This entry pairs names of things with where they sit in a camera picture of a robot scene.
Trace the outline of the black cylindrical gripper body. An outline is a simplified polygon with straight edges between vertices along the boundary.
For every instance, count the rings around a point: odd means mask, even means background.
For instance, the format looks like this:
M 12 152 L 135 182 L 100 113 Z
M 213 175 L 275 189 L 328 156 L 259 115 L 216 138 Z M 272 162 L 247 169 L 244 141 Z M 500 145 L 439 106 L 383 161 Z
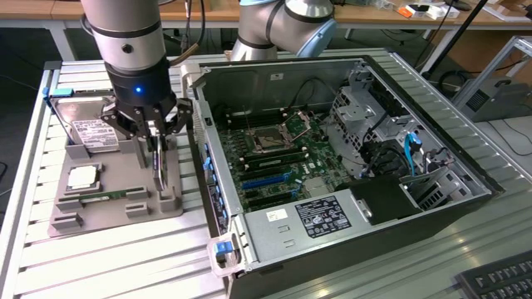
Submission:
M 176 95 L 171 88 L 169 61 L 160 60 L 141 70 L 123 70 L 105 62 L 105 69 L 116 97 L 116 107 L 128 116 L 135 109 L 167 116 L 176 105 Z

